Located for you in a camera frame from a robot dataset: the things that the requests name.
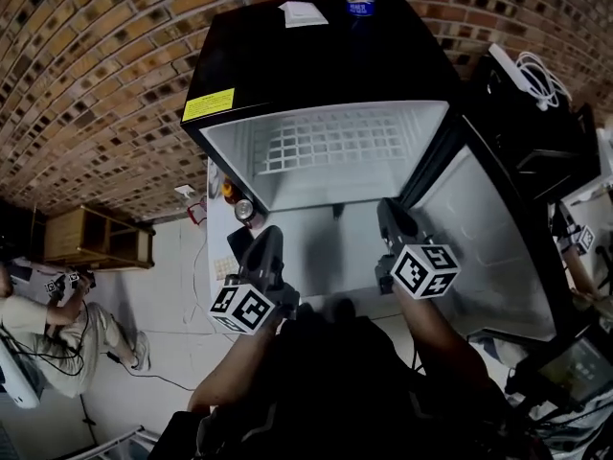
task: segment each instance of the beige pants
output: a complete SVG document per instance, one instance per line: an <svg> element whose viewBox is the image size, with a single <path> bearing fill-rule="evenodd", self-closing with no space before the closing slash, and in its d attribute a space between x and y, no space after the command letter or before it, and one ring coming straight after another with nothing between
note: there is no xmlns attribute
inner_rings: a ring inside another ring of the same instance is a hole
<svg viewBox="0 0 613 460"><path fill-rule="evenodd" d="M102 346L116 347L122 334L113 315L100 305L90 303L73 324L59 332L59 338L74 350L78 350L81 343L80 357L74 357L74 352L65 347L53 345L49 354L65 358L45 358L48 361L45 362L40 357L37 364L58 392L76 397L87 390L94 378Z"/></svg>

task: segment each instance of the refrigerator shelf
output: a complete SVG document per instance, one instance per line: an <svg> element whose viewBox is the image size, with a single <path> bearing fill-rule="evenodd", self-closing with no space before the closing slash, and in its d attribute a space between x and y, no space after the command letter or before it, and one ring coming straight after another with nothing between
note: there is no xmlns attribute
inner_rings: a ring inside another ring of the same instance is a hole
<svg viewBox="0 0 613 460"><path fill-rule="evenodd" d="M310 112L253 124L255 175L407 157L392 109Z"/></svg>

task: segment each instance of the seated person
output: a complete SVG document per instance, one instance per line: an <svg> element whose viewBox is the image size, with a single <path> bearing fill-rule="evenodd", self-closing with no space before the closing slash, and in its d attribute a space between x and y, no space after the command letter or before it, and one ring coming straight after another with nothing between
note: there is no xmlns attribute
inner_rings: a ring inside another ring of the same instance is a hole
<svg viewBox="0 0 613 460"><path fill-rule="evenodd" d="M52 297L45 306L13 294L11 277L0 264L0 335L68 397L87 390L103 345L113 348L126 367L139 372L150 367L144 333L138 333L131 348L113 315L95 303L82 304L90 285L81 275L66 305L59 307L59 298Z"/></svg>
<svg viewBox="0 0 613 460"><path fill-rule="evenodd" d="M301 306L237 339L149 460L551 458L437 307L394 293L426 376L350 300L334 323Z"/></svg>

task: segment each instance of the white cable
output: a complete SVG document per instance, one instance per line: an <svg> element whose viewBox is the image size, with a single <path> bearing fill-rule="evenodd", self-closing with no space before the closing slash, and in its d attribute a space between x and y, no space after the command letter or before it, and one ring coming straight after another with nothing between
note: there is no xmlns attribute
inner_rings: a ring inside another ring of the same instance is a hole
<svg viewBox="0 0 613 460"><path fill-rule="evenodd" d="M536 105L540 110L546 111L548 107L558 107L558 93L565 95L569 102L572 100L570 92L561 80L547 69L537 55L524 51L519 54L515 65L528 79L530 86L526 92L537 100Z"/></svg>

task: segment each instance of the yellow sticker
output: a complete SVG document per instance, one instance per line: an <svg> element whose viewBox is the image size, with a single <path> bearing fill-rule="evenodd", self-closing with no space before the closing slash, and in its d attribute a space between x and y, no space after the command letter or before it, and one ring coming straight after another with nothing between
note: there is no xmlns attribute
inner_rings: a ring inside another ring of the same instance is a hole
<svg viewBox="0 0 613 460"><path fill-rule="evenodd" d="M234 100L234 89L222 90L209 94L208 96L198 97L187 101L185 104L185 112L183 113L183 121L188 121L214 112L225 111L232 109L232 101Z"/></svg>

